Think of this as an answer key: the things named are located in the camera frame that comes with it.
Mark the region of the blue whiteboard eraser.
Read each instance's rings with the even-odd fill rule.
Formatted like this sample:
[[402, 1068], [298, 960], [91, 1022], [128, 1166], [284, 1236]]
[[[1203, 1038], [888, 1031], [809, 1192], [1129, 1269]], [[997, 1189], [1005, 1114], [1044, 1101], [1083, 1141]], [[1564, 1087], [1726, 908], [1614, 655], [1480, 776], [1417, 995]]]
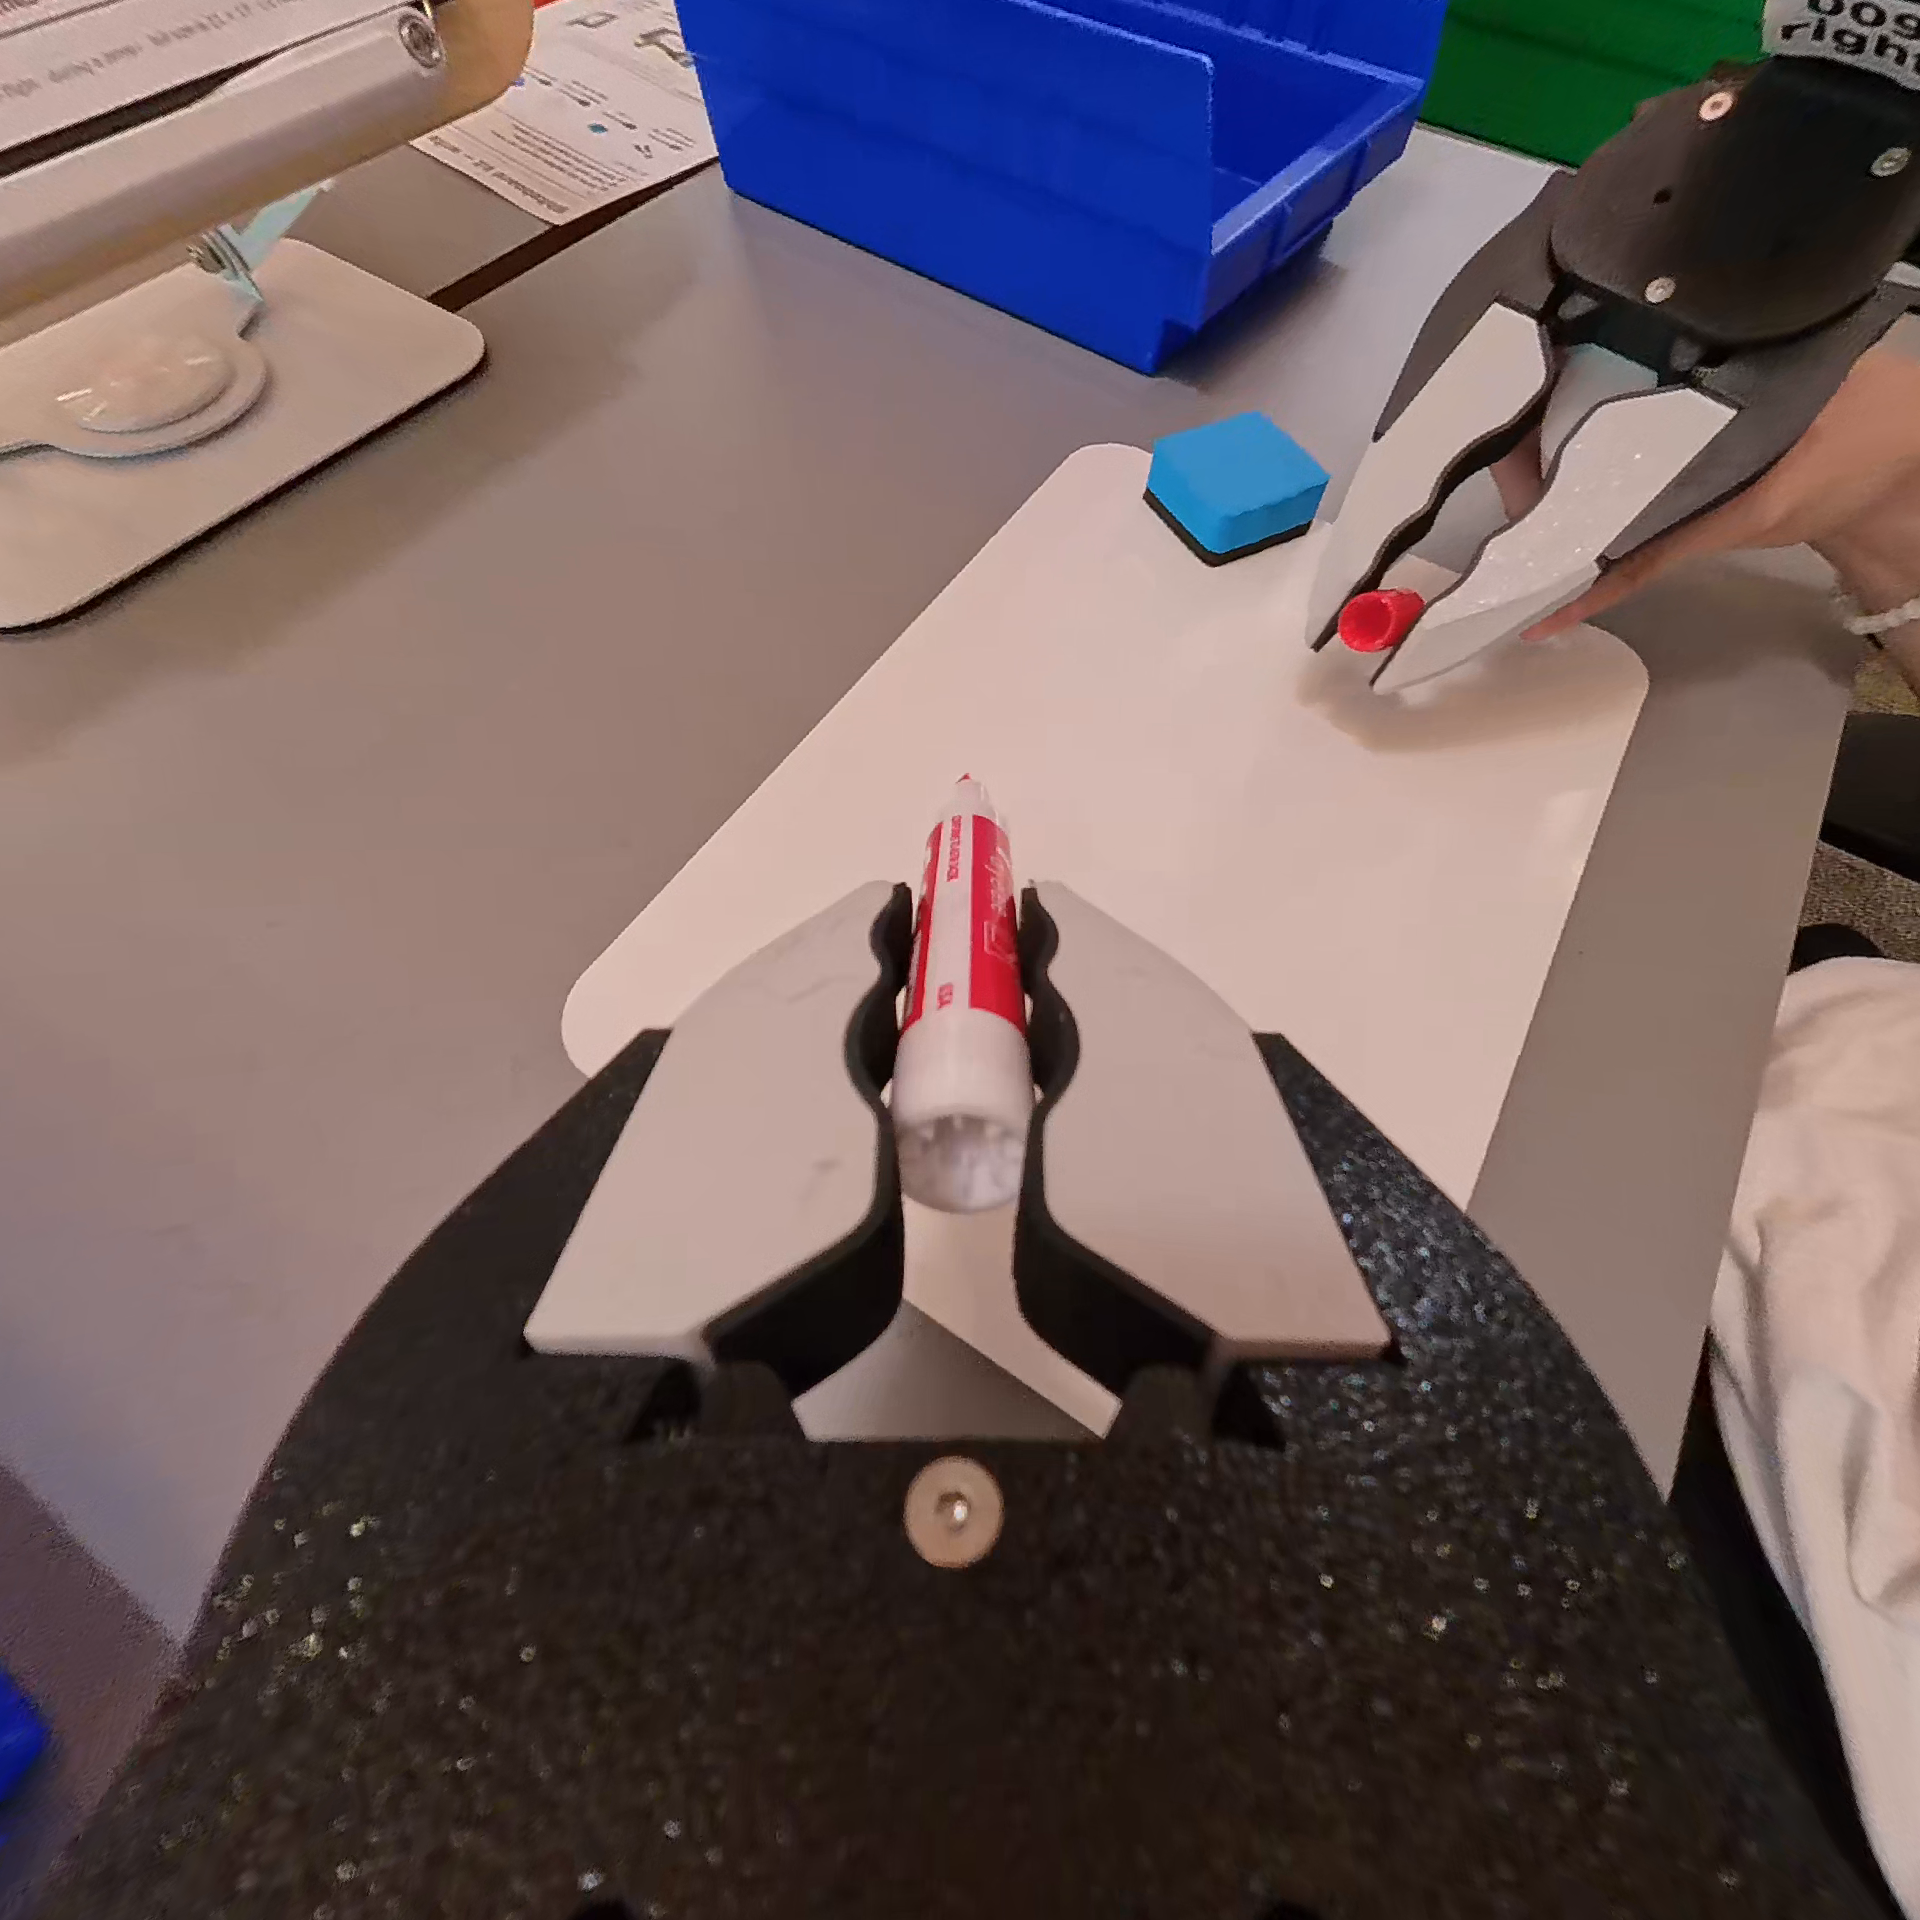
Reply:
[[1252, 411], [1160, 438], [1142, 501], [1200, 562], [1226, 567], [1307, 534], [1325, 492], [1329, 469]]

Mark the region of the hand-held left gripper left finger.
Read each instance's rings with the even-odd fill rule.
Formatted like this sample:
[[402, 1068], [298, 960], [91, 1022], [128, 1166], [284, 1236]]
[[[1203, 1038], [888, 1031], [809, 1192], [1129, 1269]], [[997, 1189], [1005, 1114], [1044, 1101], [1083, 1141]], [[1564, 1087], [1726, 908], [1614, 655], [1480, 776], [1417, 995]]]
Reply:
[[789, 1398], [862, 1356], [906, 1286], [885, 1087], [914, 922], [866, 880], [665, 1031], [536, 1300], [540, 1356], [760, 1366]]

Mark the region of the loose printed paper sheet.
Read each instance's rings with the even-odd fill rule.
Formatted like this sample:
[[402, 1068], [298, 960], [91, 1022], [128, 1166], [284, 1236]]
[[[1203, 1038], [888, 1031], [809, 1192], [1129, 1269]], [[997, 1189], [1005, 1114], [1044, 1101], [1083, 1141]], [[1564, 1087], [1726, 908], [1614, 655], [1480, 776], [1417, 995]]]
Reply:
[[547, 227], [716, 162], [673, 3], [540, 5], [516, 83], [414, 149]]

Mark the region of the person's right hand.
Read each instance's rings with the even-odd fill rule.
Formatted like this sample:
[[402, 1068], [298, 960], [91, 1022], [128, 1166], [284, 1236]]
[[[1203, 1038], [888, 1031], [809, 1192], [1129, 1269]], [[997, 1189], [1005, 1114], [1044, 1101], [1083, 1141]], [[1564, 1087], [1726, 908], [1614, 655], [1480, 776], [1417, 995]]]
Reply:
[[1918, 358], [1907, 333], [1900, 327], [1865, 352], [1760, 479], [1608, 567], [1590, 590], [1528, 627], [1525, 639], [1594, 621], [1689, 560], [1805, 543], [1916, 683], [1916, 619], [1888, 623], [1918, 594]]

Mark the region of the small white whiteboard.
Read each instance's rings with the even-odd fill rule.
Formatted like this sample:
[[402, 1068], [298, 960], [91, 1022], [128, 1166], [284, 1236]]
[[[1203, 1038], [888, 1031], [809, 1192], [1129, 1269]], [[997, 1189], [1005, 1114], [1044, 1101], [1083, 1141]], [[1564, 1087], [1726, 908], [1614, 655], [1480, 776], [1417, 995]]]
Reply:
[[1312, 652], [1321, 534], [1209, 567], [1146, 452], [1076, 451], [720, 823], [563, 1013], [579, 1068], [866, 880], [953, 776], [1058, 880], [1293, 1045], [1450, 1199], [1486, 1147], [1642, 718], [1578, 629], [1401, 695]]

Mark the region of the red dry erase marker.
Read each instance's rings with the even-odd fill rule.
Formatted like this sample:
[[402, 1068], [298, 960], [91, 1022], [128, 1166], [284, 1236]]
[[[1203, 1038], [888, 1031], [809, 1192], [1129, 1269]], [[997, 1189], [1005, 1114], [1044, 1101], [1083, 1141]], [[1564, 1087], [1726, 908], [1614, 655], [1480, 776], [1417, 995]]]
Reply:
[[1036, 1111], [1009, 830], [960, 776], [929, 831], [891, 1118], [904, 1196], [926, 1208], [1011, 1206]]

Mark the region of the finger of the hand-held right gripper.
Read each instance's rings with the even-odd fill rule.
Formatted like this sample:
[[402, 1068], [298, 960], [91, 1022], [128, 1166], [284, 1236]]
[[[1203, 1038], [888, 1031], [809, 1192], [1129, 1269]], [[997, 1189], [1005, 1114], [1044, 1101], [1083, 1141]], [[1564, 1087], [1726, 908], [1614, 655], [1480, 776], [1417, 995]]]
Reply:
[[[1716, 440], [1738, 407], [1691, 384], [1614, 395], [1578, 418], [1557, 451], [1561, 469], [1561, 608], [1598, 583], [1634, 526], [1691, 461]], [[1374, 690], [1401, 695], [1477, 655], [1396, 655], [1374, 674]]]
[[[1486, 308], [1417, 388], [1401, 384], [1329, 526], [1305, 634], [1318, 652], [1344, 608], [1377, 592], [1472, 472], [1541, 452], [1558, 368], [1547, 327], [1515, 307]], [[1561, 463], [1531, 463], [1531, 499], [1465, 573], [1412, 621], [1396, 655], [1486, 655], [1561, 608]]]

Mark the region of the green plastic bin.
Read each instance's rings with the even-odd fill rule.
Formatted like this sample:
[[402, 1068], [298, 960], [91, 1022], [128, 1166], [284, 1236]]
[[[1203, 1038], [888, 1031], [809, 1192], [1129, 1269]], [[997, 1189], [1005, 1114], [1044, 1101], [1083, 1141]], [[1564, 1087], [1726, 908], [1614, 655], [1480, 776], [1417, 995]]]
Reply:
[[1644, 101], [1760, 58], [1762, 3], [1451, 3], [1424, 122], [1578, 165]]

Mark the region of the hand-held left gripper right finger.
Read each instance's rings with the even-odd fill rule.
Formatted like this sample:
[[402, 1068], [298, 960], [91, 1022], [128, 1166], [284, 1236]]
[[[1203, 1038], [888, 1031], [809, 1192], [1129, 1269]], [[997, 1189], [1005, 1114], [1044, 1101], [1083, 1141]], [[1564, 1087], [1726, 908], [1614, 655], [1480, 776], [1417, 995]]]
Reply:
[[1021, 1319], [1125, 1400], [1388, 1359], [1360, 1274], [1256, 1031], [1185, 962], [1058, 880], [1019, 908], [1038, 1108], [1014, 1213]]

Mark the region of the instruction sheet on stand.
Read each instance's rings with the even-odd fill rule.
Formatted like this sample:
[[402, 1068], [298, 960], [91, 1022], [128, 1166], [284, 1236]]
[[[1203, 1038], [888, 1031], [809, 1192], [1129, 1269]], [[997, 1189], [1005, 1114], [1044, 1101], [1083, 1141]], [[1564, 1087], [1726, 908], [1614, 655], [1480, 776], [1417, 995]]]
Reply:
[[291, 240], [493, 98], [525, 3], [3, 5], [3, 627], [51, 627], [461, 384], [466, 320]]

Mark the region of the black office chair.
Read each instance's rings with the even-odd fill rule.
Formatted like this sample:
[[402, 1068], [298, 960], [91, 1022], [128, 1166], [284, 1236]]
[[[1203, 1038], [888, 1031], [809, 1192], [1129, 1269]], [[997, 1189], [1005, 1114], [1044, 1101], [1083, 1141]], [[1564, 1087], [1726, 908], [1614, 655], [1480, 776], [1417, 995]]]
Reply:
[[1840, 734], [1801, 927], [1918, 960], [1918, 718], [1856, 710]]

